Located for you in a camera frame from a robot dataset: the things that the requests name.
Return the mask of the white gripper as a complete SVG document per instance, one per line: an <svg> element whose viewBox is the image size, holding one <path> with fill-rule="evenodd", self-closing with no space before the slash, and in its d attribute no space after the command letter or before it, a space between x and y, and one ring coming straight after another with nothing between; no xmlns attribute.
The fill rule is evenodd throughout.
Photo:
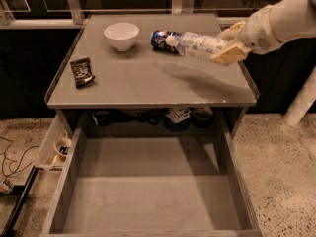
<svg viewBox="0 0 316 237"><path fill-rule="evenodd" d="M218 65L229 65L245 60L251 51L263 55L280 49L282 42L277 39L270 22L272 8L266 6L253 13L246 22L239 21L219 33L219 38L229 42L211 57L211 61Z"/></svg>

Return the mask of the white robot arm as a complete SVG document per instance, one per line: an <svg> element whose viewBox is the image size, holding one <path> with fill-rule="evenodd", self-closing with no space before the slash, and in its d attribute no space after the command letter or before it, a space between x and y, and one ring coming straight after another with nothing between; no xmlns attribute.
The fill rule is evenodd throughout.
<svg viewBox="0 0 316 237"><path fill-rule="evenodd" d="M244 60L250 52L267 54L286 43L316 37L316 0L282 0L253 13L218 35L228 45L211 58L226 65Z"/></svg>

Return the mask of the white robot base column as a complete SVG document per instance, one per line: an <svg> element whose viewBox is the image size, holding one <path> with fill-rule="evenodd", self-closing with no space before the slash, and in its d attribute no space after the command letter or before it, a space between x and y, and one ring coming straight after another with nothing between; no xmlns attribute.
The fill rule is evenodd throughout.
<svg viewBox="0 0 316 237"><path fill-rule="evenodd" d="M316 66L283 116L290 126L297 126L316 101Z"/></svg>

